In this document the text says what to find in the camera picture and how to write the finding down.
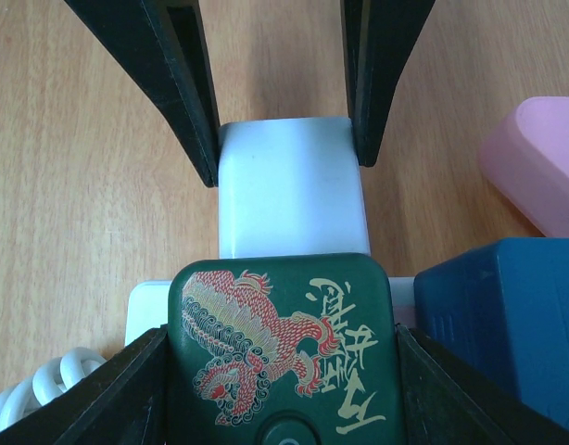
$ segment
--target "spiral cord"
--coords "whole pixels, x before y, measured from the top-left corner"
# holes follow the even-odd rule
[[[0,432],[64,394],[106,362],[93,350],[74,348],[0,393]]]

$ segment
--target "pink case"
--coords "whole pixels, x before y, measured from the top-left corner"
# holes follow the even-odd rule
[[[479,151],[484,175],[546,236],[569,237],[569,97],[532,97]]]

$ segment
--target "blue box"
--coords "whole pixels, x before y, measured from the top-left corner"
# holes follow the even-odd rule
[[[508,238],[419,273],[417,324],[569,429],[569,239]]]

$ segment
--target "wood grain surface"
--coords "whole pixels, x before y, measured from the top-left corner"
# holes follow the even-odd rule
[[[346,114],[338,1],[202,8],[221,122]],[[363,172],[391,275],[538,235],[475,160],[533,95],[569,95],[569,0],[436,1]],[[216,258],[216,201],[62,1],[0,0],[0,389],[74,346],[118,351],[134,286]]]

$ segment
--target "dark green lid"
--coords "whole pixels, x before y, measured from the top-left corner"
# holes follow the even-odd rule
[[[404,442],[389,283],[369,257],[192,264],[169,335],[169,443]]]

